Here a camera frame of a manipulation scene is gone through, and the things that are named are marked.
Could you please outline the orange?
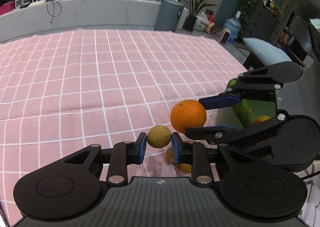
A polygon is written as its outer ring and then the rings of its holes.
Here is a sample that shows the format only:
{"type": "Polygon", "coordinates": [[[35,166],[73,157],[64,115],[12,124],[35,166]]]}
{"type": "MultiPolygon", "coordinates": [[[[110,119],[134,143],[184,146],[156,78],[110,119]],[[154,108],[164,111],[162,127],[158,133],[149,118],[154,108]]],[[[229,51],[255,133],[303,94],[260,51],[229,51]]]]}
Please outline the orange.
{"type": "Polygon", "coordinates": [[[270,116],[268,116],[268,115],[262,115],[262,116],[257,117],[257,118],[253,121],[253,124],[254,124],[254,125],[257,125],[257,124],[260,124],[260,123],[265,122],[265,121],[270,120],[270,119],[271,119],[270,116]]]}
{"type": "Polygon", "coordinates": [[[178,169],[186,174],[190,174],[192,172],[192,166],[189,164],[178,164],[178,169]]]}
{"type": "Polygon", "coordinates": [[[177,103],[170,113],[172,127],[183,134],[188,128],[203,127],[206,120],[206,110],[204,106],[196,100],[183,100],[177,103]]]}

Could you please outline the brown longan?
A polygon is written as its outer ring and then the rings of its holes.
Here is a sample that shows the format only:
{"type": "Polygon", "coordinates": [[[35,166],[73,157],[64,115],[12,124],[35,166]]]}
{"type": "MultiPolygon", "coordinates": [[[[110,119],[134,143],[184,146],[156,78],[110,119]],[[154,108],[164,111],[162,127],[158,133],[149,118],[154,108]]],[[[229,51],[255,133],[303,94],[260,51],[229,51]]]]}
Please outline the brown longan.
{"type": "Polygon", "coordinates": [[[165,154],[165,160],[167,163],[175,165],[176,164],[176,160],[174,157],[174,153],[173,153],[173,149],[172,147],[168,148],[165,154]]]}
{"type": "Polygon", "coordinates": [[[153,148],[164,148],[171,141],[171,131],[166,126],[156,125],[147,134],[147,142],[153,148]]]}

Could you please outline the green cucumber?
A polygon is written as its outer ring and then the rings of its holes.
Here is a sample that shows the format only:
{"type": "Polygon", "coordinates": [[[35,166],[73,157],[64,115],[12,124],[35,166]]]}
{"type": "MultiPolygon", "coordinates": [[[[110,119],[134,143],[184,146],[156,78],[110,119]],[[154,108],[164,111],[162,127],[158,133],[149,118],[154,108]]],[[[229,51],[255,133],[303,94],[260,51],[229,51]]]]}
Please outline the green cucumber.
{"type": "Polygon", "coordinates": [[[252,125],[252,109],[247,100],[242,100],[233,106],[233,111],[244,128],[248,128],[252,125]]]}

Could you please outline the green yellow pear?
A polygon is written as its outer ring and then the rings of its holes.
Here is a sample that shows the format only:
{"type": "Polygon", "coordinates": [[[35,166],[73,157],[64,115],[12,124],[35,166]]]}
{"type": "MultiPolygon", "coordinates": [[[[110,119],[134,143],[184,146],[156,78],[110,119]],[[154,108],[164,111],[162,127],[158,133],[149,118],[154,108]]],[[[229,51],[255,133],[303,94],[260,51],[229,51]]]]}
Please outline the green yellow pear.
{"type": "Polygon", "coordinates": [[[237,81],[238,81],[237,79],[230,80],[229,83],[228,83],[228,87],[231,87],[231,86],[235,85],[237,83],[237,81]]]}

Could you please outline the green colander bowl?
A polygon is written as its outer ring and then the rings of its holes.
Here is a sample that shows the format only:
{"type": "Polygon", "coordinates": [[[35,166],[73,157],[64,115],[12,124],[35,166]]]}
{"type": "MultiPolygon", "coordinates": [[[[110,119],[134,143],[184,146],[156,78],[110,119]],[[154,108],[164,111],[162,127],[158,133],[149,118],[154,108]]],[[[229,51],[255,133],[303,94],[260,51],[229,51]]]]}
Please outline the green colander bowl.
{"type": "MultiPolygon", "coordinates": [[[[276,114],[276,104],[274,102],[247,100],[251,109],[253,121],[262,115],[274,117],[276,114]]],[[[220,108],[217,110],[216,125],[227,125],[236,128],[236,130],[244,129],[239,119],[237,118],[233,107],[220,108]]]]}

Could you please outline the light blue seat cushion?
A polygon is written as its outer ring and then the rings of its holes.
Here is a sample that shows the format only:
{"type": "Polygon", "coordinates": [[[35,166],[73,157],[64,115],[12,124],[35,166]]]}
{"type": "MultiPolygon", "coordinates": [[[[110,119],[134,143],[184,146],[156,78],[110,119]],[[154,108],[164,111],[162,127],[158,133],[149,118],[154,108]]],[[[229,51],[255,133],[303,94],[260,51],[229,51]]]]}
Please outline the light blue seat cushion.
{"type": "Polygon", "coordinates": [[[246,37],[243,42],[265,66],[292,61],[285,51],[259,38],[246,37]]]}

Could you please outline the blue water jug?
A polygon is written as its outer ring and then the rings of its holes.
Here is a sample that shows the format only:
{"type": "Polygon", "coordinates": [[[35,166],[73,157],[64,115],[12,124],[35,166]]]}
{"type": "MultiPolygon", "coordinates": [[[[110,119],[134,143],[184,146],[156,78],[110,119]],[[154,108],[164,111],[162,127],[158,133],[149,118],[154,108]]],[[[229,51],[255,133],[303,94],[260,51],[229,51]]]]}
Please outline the blue water jug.
{"type": "Polygon", "coordinates": [[[240,24],[240,16],[241,12],[238,11],[233,18],[229,18],[225,21],[223,28],[227,28],[230,30],[230,36],[228,38],[229,43],[233,43],[237,38],[239,31],[241,30],[240,24]]]}

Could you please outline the white plastic shopping bag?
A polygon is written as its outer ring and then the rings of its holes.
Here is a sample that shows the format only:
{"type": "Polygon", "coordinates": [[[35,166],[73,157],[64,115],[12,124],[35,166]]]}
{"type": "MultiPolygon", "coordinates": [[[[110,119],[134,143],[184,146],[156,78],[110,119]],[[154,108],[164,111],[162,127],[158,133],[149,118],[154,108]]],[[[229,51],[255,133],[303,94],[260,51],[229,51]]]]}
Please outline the white plastic shopping bag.
{"type": "Polygon", "coordinates": [[[208,18],[206,16],[206,14],[204,12],[199,13],[198,15],[196,15],[196,22],[193,26],[193,29],[195,31],[204,31],[208,21],[208,18]]]}

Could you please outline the pink checkered tablecloth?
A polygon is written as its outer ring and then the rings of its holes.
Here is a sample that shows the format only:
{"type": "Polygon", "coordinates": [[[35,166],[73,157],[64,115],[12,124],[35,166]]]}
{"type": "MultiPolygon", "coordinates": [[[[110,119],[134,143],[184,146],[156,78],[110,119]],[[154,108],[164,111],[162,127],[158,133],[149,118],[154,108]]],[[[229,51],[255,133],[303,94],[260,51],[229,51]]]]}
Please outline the pink checkered tablecloth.
{"type": "Polygon", "coordinates": [[[91,144],[170,127],[182,100],[217,95],[244,71],[215,40],[140,30],[73,30],[1,45],[1,206],[38,168],[91,144]]]}

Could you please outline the dark cabinet with plants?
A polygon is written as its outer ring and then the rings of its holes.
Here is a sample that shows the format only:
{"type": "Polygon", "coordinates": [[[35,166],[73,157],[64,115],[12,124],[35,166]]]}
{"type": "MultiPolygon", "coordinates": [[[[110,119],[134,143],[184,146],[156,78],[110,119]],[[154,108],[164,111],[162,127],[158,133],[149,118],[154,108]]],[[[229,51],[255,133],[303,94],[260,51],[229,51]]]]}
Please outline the dark cabinet with plants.
{"type": "Polygon", "coordinates": [[[269,41],[281,17],[274,0],[239,0],[241,38],[269,41]]]}

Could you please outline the black wooden chair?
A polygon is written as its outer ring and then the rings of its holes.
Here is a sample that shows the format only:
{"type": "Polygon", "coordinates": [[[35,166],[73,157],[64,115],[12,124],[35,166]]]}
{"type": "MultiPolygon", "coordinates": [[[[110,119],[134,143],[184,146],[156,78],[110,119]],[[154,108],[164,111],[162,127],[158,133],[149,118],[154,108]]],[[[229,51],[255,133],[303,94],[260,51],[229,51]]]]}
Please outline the black wooden chair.
{"type": "MultiPolygon", "coordinates": [[[[308,23],[301,17],[296,16],[290,25],[291,35],[284,34],[285,43],[278,47],[285,51],[291,60],[302,67],[312,64],[312,44],[308,29],[308,23]]],[[[261,61],[258,60],[251,52],[245,60],[243,66],[249,69],[258,69],[264,67],[261,61]]]]}

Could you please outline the tall leaf potted plant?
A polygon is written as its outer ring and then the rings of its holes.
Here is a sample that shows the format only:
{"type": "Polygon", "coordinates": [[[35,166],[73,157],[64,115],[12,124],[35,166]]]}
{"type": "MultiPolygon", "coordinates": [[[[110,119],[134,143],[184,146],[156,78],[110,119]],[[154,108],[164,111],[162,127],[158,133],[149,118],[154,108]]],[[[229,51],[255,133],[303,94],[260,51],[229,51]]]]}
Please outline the tall leaf potted plant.
{"type": "Polygon", "coordinates": [[[190,32],[193,32],[194,25],[197,21],[197,15],[205,7],[214,7],[215,4],[209,3],[211,0],[182,0],[187,4],[189,9],[189,15],[184,24],[184,29],[190,32]]]}

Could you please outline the grey pedal trash bin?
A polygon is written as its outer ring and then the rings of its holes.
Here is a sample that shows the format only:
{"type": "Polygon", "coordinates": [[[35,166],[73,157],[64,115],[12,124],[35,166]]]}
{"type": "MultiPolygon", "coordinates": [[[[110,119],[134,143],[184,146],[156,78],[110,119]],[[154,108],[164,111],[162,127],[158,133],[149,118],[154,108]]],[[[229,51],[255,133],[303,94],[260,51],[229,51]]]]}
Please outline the grey pedal trash bin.
{"type": "Polygon", "coordinates": [[[175,0],[163,0],[161,2],[154,30],[175,32],[183,10],[183,3],[175,0]]]}

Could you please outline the white marble tv console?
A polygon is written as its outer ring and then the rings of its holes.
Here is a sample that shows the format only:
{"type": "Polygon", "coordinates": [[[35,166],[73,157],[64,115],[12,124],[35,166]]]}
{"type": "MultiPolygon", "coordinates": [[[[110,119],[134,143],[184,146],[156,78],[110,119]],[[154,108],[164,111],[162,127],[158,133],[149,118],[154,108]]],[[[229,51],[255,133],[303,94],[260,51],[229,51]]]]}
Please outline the white marble tv console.
{"type": "Polygon", "coordinates": [[[153,27],[161,4],[145,0],[56,0],[1,15],[1,42],[54,29],[153,27]]]}

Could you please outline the pink tissue box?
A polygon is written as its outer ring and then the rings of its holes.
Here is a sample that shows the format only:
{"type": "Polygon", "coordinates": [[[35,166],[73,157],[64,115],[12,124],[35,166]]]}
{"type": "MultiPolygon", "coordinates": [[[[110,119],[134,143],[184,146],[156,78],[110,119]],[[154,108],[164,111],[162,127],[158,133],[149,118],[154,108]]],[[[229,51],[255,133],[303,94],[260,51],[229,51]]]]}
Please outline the pink tissue box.
{"type": "Polygon", "coordinates": [[[15,9],[15,2],[11,1],[0,6],[0,15],[11,12],[15,9]]]}

